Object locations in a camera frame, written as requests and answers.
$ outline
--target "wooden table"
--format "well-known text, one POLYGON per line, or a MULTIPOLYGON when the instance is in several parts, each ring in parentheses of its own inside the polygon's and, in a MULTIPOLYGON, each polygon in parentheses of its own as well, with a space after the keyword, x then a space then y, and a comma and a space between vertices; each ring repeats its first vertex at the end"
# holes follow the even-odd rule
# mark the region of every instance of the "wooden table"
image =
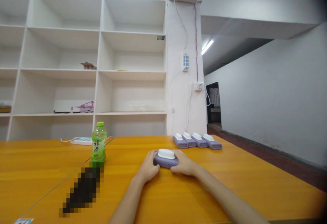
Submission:
MULTIPOLYGON (((183 152, 270 221, 318 216, 326 197, 324 192, 214 137, 223 145, 222 151, 188 148, 183 152)), ((83 165, 88 166, 84 162, 91 154, 90 147, 58 141, 3 143, 0 153, 5 167, 1 168, 0 187, 6 193, 0 195, 0 215, 5 217, 1 223, 15 221, 28 209, 21 218, 34 218, 32 224, 106 224, 146 153, 159 148, 176 146, 171 137, 117 137, 112 140, 107 145, 107 162, 96 203, 92 208, 82 209, 81 213, 72 213, 70 218, 59 218, 59 208, 76 181, 78 171, 83 165), (14 157, 18 156, 22 159, 16 161, 14 157), (22 187, 25 180, 28 182, 26 188, 22 187), (20 197, 24 199, 23 207, 20 197)), ((143 189, 135 220, 142 224, 228 222, 230 219, 220 205, 196 179, 173 175, 165 168, 161 168, 143 189)))

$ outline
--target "ceiling light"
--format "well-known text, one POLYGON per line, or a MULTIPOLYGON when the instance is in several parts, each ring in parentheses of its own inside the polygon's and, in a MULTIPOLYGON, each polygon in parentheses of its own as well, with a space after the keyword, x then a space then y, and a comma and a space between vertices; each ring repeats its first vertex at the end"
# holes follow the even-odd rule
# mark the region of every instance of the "ceiling light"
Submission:
POLYGON ((210 48, 210 46, 213 44, 213 40, 210 40, 210 42, 204 47, 204 49, 202 50, 202 55, 210 48))

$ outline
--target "forearm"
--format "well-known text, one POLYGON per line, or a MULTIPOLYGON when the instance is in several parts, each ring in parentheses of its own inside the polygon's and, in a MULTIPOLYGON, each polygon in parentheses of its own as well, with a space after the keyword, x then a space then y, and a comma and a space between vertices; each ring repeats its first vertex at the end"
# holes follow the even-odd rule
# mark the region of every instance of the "forearm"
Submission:
POLYGON ((144 182, 136 175, 122 201, 111 217, 109 224, 132 224, 137 210, 137 206, 140 200, 141 192, 144 186, 144 182))
POLYGON ((194 176, 208 189, 231 218, 237 224, 268 223, 258 212, 243 201, 233 191, 213 177, 205 168, 198 166, 194 176))

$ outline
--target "white shelving unit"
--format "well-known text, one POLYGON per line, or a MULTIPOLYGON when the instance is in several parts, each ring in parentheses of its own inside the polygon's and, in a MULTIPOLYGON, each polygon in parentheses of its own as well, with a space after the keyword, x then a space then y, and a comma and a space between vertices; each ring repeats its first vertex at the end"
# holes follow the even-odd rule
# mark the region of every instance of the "white shelving unit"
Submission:
POLYGON ((0 140, 166 135, 165 21, 164 0, 0 0, 0 140))

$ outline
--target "doorway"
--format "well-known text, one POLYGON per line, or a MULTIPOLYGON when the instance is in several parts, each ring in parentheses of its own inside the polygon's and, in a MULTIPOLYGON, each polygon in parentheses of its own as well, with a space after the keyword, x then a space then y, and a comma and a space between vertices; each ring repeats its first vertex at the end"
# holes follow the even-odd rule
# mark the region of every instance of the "doorway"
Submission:
POLYGON ((221 130, 221 109, 220 109, 220 94, 219 94, 219 84, 218 82, 207 85, 206 90, 207 96, 207 115, 208 124, 217 127, 215 129, 221 130))

